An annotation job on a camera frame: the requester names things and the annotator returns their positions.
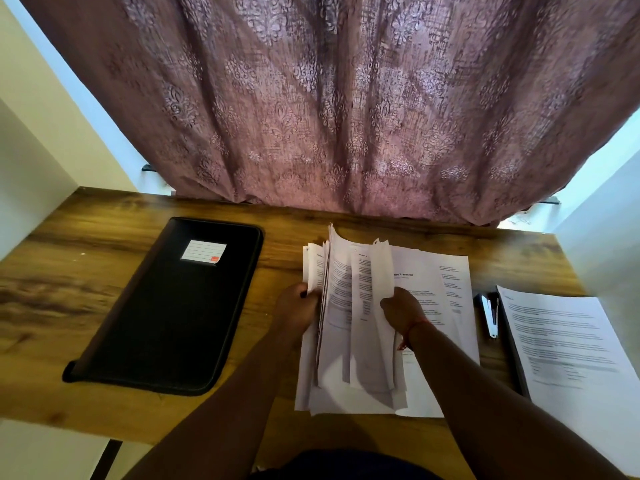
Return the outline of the person's right hand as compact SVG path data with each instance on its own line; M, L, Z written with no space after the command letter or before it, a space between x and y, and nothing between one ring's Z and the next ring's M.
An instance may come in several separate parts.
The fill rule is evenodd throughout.
M391 327L402 336L408 339L411 331L423 322L427 322L427 318L423 313L422 307L418 300L411 295L408 290L403 289L403 325L391 325Z

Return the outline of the person's left hand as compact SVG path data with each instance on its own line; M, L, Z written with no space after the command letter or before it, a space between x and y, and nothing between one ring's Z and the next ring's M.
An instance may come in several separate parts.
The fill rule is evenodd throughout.
M295 312L295 284L293 284L283 290L277 298L268 334L283 343L296 343L315 320L316 314L317 310L314 315L298 315Z

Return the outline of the stack of white printed papers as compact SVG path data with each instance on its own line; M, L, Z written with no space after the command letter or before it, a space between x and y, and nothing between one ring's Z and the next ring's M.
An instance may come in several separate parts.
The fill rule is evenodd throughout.
M396 415L373 311L370 245L342 238L303 247L303 282L322 293L319 316L304 332L295 411Z

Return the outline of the person's left forearm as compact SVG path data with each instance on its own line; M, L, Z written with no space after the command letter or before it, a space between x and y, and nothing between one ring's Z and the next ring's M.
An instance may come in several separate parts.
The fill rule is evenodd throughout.
M308 327L274 322L233 374L123 480L245 480L287 359Z

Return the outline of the person's right forearm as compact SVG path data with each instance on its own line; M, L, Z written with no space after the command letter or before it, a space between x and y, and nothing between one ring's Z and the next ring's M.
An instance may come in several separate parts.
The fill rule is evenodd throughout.
M548 413L490 377L428 322L404 339L477 480L627 480Z

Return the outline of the white printed sheet bold heading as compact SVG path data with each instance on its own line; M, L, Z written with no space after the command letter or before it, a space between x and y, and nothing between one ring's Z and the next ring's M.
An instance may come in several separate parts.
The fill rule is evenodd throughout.
M466 256L391 247L394 284L418 300L428 320L480 364L476 317ZM409 348L397 351L392 392L401 417L442 418L442 411Z

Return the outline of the black and silver stapler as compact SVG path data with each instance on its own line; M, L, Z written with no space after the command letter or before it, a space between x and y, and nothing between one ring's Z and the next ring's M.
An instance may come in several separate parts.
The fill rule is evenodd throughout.
M499 308L500 297L498 292L480 292L474 298L481 308L487 332L491 339L499 337Z

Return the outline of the black clipboard folder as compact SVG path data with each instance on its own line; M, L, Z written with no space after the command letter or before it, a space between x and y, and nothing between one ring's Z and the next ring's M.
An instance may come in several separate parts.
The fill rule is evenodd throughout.
M506 340L508 347L508 357L511 363L510 370L514 379L514 383L516 384L516 391L526 399L531 400L531 395L529 393L529 389L525 379L522 363L516 348L515 338L512 333L511 325L509 325L505 303L503 298L501 298L500 293L497 293L497 300L498 315L500 316L500 320L504 325L503 338Z

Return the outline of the black zip folder white label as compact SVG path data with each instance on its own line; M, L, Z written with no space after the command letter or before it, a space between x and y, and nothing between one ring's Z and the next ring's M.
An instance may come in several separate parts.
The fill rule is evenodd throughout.
M171 217L62 381L208 392L227 361L263 241L255 225Z

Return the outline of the person's dark clothing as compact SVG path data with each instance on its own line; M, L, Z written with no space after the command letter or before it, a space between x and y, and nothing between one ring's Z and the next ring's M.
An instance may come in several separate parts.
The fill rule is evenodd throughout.
M299 453L278 468L255 471L247 480L443 480L409 461L354 449Z

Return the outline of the white printed text sheet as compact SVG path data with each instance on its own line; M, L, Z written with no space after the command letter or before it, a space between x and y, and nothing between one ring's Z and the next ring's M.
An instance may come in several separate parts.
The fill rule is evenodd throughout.
M598 298L497 291L523 395L640 478L640 378Z

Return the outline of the mauve patterned curtain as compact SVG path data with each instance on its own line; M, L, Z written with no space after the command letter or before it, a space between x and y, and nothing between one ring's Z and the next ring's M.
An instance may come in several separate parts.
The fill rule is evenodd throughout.
M178 195L496 225L640 106L640 0L20 0Z

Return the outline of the black metal table leg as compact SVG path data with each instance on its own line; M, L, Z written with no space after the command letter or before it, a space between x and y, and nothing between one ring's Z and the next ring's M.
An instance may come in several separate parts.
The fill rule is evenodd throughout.
M106 480L123 442L110 439L89 480Z

